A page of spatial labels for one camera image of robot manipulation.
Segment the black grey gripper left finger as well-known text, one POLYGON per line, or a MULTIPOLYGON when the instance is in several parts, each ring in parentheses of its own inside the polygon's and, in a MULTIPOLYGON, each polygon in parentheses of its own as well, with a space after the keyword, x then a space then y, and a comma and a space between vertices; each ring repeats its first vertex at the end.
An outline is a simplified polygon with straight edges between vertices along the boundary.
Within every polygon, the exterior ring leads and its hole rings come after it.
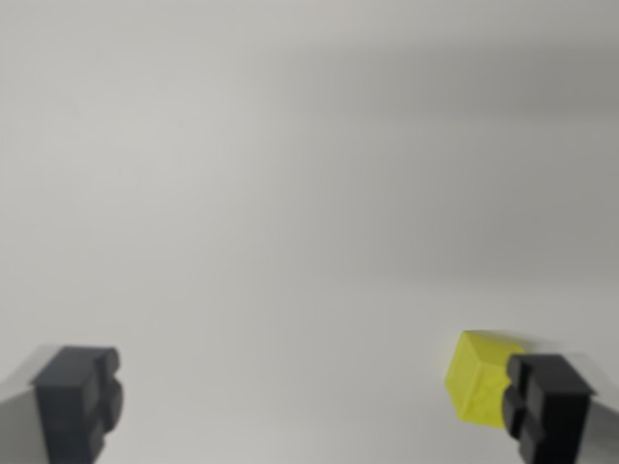
POLYGON ((123 410, 117 349, 43 345, 1 380, 3 463, 95 463, 123 410))

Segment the black grey gripper right finger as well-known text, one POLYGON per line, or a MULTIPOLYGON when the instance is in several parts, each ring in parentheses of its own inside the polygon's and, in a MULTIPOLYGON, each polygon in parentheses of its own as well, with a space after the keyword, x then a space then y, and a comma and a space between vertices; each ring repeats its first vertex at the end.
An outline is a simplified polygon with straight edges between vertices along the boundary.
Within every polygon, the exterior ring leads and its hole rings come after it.
POLYGON ((618 461, 618 382, 585 355, 509 358, 504 427, 527 464, 618 461))

